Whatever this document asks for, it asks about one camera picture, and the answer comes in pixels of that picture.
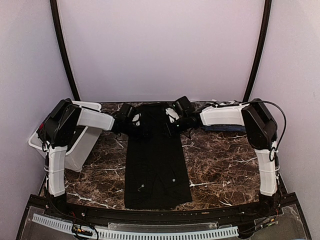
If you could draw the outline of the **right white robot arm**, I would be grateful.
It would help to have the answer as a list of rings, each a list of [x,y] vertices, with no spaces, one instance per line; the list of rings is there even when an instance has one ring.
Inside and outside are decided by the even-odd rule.
[[[272,197],[279,185],[278,148],[283,137],[278,136],[278,124],[267,104],[268,101],[255,98],[244,103],[209,102],[203,108],[195,109],[183,96],[165,107],[168,122],[164,125],[164,132],[171,137],[198,127],[244,127],[258,160],[260,194]]]

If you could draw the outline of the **black long sleeve shirt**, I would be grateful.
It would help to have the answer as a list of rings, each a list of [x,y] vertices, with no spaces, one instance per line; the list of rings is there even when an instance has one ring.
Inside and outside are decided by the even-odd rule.
[[[164,133],[166,103],[138,106],[141,137],[129,136],[125,161],[124,205],[132,210],[170,210],[192,202],[180,134]]]

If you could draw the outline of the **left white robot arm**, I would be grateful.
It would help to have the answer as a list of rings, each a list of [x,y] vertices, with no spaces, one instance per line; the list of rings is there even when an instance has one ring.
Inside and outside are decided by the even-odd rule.
[[[69,98],[62,99],[36,131],[42,142],[42,151],[46,152],[46,189],[49,196],[57,198],[65,194],[65,157],[78,126],[139,139],[149,136],[140,118],[137,108],[127,103],[110,114],[76,104]]]

